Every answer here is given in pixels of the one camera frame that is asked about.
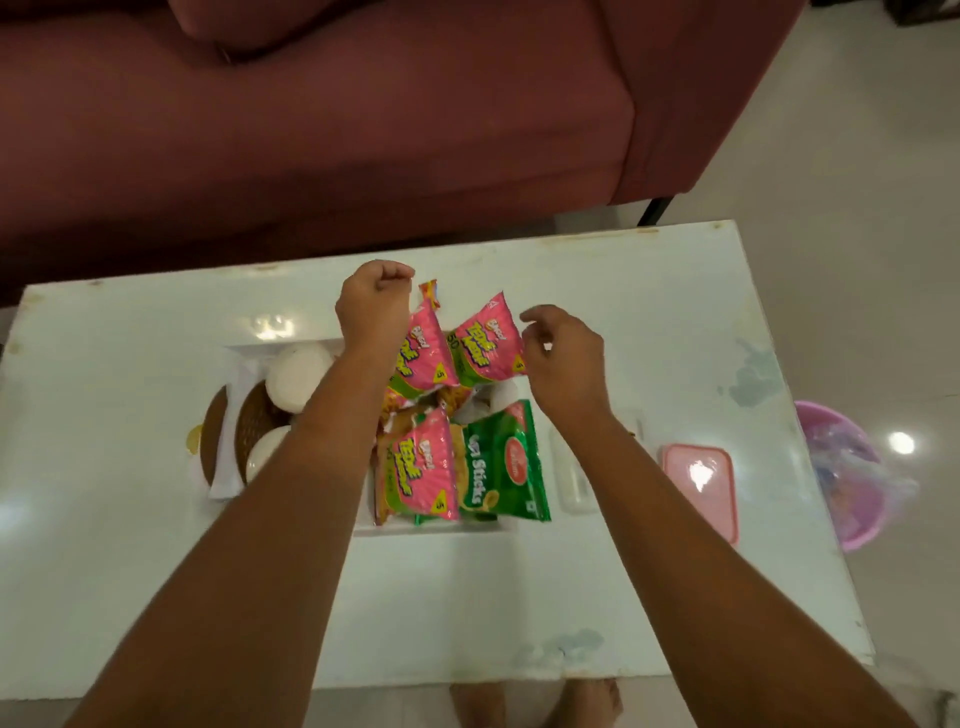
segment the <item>sofa armrest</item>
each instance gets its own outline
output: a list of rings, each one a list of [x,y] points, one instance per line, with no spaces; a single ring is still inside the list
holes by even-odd
[[[804,0],[594,0],[636,105],[612,204],[690,190]]]

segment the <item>foot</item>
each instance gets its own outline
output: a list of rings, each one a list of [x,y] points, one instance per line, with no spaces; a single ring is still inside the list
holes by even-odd
[[[612,728],[622,713],[616,680],[567,680],[543,728]]]
[[[460,728],[506,728],[507,699],[502,683],[451,685]]]

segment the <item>white table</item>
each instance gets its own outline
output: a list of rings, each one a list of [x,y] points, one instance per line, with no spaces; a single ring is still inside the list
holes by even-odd
[[[393,254],[438,278],[452,326],[501,288],[607,340],[615,406],[653,450],[732,456],[740,552],[870,662],[843,557],[731,222]],[[82,694],[216,507],[184,440],[224,347],[339,335],[368,255],[31,287],[0,370],[0,699]],[[529,394],[526,380],[519,383]],[[351,542],[317,687],[668,672],[599,515]]]

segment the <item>green snack packet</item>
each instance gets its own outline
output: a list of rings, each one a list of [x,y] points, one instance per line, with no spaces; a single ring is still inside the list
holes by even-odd
[[[467,467],[466,483],[457,483],[461,511],[550,520],[529,400],[466,425],[463,435]],[[454,457],[461,456],[455,442]]]

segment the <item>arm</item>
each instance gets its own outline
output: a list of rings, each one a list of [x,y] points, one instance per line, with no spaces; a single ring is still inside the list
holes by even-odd
[[[375,261],[344,283],[344,355],[134,624],[69,728],[300,728],[412,276]]]
[[[593,486],[697,724],[912,726],[853,657],[700,517],[612,415],[603,339],[555,306],[520,318],[534,322],[523,332],[534,397]]]

